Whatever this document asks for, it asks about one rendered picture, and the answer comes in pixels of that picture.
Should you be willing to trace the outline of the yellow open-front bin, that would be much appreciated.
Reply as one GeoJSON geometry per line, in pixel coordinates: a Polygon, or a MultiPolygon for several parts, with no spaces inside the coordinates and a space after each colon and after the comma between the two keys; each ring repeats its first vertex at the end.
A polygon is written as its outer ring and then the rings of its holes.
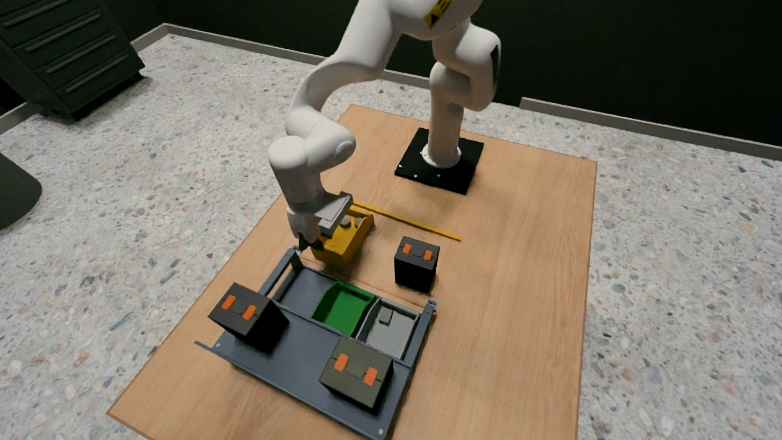
{"type": "Polygon", "coordinates": [[[350,207],[346,215],[350,217],[350,227],[342,228],[339,224],[333,233],[333,238],[331,240],[319,235],[319,240],[322,241],[325,248],[324,252],[320,250],[316,251],[312,246],[309,246],[314,257],[344,269],[347,269],[374,222],[373,214],[353,207],[350,207]],[[358,228],[356,228],[354,224],[354,221],[357,218],[363,218],[358,228]]]}

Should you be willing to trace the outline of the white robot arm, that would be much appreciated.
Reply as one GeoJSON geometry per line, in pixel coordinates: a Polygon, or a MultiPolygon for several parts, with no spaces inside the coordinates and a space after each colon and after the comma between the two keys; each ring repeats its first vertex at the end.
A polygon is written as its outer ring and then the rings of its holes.
{"type": "Polygon", "coordinates": [[[432,40],[438,61],[430,74],[431,115],[423,159],[439,169],[460,161],[464,108],[486,109],[498,79],[500,40],[470,21],[482,1],[359,0],[336,53],[299,84],[285,119],[287,136],[274,141],[267,152],[291,209],[316,208],[307,213],[321,218],[320,231],[332,236],[352,206],[352,194],[324,191],[320,173],[353,155],[355,136],[320,112],[337,89],[378,80],[401,34],[432,40]]]}

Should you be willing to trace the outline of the grey open bin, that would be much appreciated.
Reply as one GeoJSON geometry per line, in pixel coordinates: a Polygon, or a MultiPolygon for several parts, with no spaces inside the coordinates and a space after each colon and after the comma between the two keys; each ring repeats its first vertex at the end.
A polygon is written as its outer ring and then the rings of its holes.
{"type": "Polygon", "coordinates": [[[370,308],[356,339],[403,360],[419,318],[420,312],[380,296],[370,308]],[[383,307],[393,310],[389,326],[379,323],[383,307]]]}

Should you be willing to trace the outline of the green open bin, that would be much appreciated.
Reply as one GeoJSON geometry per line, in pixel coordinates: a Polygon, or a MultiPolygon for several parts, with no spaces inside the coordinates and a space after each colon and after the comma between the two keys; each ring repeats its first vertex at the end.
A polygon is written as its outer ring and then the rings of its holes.
{"type": "Polygon", "coordinates": [[[375,302],[376,295],[338,280],[324,292],[310,318],[356,338],[375,302]]]}

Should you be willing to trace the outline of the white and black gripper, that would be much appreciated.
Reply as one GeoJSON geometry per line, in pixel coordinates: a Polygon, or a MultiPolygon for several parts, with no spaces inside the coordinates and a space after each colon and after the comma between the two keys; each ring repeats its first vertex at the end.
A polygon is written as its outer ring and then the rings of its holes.
{"type": "Polygon", "coordinates": [[[299,237],[298,249],[304,251],[309,246],[312,246],[314,250],[324,252],[325,248],[322,241],[319,241],[319,235],[330,240],[333,236],[320,231],[318,224],[321,221],[321,218],[307,213],[313,210],[299,212],[291,209],[289,205],[286,210],[291,231],[295,238],[298,239],[299,237]]]}

